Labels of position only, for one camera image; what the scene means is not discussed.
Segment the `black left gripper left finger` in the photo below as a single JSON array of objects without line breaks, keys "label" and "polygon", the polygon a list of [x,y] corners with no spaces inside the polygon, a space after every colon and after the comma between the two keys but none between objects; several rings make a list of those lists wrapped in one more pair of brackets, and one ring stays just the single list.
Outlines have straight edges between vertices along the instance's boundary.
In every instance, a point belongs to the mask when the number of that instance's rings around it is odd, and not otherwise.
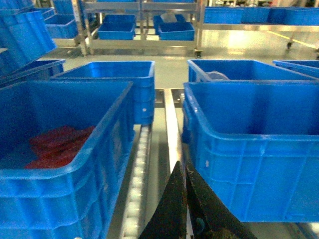
[{"label": "black left gripper left finger", "polygon": [[176,162],[159,204],[141,239],[186,238],[187,200],[181,163]]}]

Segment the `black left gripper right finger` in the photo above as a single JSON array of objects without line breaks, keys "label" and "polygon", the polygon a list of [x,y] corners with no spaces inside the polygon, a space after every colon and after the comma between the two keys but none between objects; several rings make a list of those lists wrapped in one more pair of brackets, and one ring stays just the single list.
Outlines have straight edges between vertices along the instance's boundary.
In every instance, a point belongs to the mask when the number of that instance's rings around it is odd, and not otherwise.
[{"label": "black left gripper right finger", "polygon": [[255,239],[223,204],[192,163],[185,165],[187,202],[195,239]]}]

